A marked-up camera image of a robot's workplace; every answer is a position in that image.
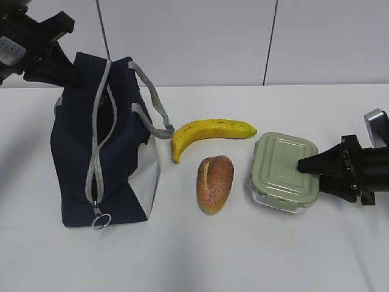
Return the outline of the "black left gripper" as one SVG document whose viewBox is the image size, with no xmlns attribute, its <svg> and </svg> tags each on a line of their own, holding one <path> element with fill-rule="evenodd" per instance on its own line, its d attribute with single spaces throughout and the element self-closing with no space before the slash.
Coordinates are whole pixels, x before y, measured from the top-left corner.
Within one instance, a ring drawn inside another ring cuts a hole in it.
<svg viewBox="0 0 389 292">
<path fill-rule="evenodd" d="M 1 6 L 1 81 L 13 74 L 28 82 L 83 87 L 83 74 L 70 62 L 58 40 L 74 30 L 64 12 L 37 22 L 25 5 Z"/>
</svg>

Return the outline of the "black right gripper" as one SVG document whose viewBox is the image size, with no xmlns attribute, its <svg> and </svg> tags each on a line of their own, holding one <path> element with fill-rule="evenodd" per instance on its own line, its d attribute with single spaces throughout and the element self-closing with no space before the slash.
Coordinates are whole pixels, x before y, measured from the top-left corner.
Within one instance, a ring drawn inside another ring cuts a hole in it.
<svg viewBox="0 0 389 292">
<path fill-rule="evenodd" d="M 362 148 L 355 135 L 342 136 L 333 148 L 300 159 L 297 170 L 320 175 L 321 192 L 349 203 L 360 198 L 363 205 L 373 206 L 376 192 L 388 192 L 388 148 Z"/>
</svg>

